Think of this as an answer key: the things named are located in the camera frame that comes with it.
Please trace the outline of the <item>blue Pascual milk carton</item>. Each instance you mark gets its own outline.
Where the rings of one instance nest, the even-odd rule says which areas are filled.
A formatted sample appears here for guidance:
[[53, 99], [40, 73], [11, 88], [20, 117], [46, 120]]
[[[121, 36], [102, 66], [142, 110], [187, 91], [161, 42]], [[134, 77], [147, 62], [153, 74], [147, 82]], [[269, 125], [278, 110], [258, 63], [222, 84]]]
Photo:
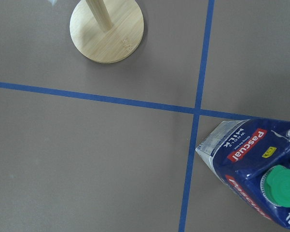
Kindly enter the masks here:
[[242, 200], [290, 229], [290, 121], [223, 121], [196, 152]]

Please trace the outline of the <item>wooden mug tree stand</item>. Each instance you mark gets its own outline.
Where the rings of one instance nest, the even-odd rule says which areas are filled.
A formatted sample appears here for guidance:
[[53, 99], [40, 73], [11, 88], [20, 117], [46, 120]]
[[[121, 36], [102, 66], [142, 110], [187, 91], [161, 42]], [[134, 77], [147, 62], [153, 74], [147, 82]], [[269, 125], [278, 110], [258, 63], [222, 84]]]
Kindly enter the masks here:
[[72, 12], [69, 30], [75, 47], [85, 57], [115, 63], [139, 46], [144, 19], [134, 0], [82, 0]]

